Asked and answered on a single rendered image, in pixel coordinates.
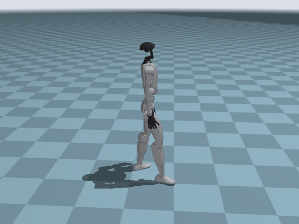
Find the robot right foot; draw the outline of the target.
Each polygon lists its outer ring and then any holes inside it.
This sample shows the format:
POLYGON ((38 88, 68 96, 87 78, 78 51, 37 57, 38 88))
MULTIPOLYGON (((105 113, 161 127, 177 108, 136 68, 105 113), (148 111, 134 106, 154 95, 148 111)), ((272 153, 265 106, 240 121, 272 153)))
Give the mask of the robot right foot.
POLYGON ((169 178, 166 175, 164 176, 164 178, 160 177, 159 175, 156 175, 155 181, 157 181, 157 182, 164 182, 164 183, 168 183, 168 184, 175 184, 176 183, 176 180, 171 179, 171 178, 169 178))

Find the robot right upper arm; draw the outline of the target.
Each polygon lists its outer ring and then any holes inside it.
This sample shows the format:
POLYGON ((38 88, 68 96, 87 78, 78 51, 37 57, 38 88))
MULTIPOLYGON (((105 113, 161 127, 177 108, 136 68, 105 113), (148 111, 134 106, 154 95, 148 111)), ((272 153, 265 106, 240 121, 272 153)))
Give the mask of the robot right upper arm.
POLYGON ((154 68, 152 66, 146 66, 145 67, 145 92, 150 89, 153 91, 153 95, 154 95, 155 90, 151 88, 153 84, 153 75, 154 75, 154 68))

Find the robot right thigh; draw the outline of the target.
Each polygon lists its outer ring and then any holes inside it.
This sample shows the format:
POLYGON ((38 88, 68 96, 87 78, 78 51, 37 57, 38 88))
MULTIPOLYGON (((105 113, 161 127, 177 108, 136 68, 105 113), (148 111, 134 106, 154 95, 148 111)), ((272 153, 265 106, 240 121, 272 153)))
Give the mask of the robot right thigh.
MULTIPOLYGON (((152 116, 152 115, 150 115, 150 116, 152 116)), ((143 117, 144 117, 145 121, 148 122, 149 117, 147 116, 147 109, 144 109, 143 117)), ((155 126, 154 126, 154 129, 153 129, 153 127, 151 129, 151 133, 155 139, 155 142, 153 142, 152 145, 157 144, 161 150, 161 146, 163 145, 163 129, 162 129, 161 123, 160 123, 155 112, 154 112, 154 118, 159 123, 159 125, 157 123, 155 123, 157 129, 155 128, 155 126)))

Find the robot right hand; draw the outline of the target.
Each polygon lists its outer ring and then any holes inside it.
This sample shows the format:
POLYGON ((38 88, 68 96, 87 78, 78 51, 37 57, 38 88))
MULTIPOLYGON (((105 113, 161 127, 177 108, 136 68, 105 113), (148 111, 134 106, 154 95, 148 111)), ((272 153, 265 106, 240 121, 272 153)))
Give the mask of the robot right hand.
MULTIPOLYGON (((147 115, 148 116, 148 115, 147 115)), ((153 129, 154 129, 154 126, 155 126, 155 128, 157 129, 157 127, 156 127, 156 124, 155 123, 157 123, 158 125, 159 125, 159 123, 155 120, 155 118, 154 118, 154 111, 152 110, 152 116, 148 116, 149 118, 148 118, 148 128, 150 129, 152 129, 152 127, 153 127, 153 129)))

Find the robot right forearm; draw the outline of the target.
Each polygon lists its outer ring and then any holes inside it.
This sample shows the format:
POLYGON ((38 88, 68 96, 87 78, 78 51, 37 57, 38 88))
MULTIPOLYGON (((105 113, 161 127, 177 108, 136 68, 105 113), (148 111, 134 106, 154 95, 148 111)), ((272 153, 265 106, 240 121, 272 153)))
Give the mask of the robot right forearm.
POLYGON ((152 110, 153 110, 153 91, 152 90, 147 90, 145 99, 146 99, 146 109, 147 109, 147 115, 150 116, 152 115, 152 110))

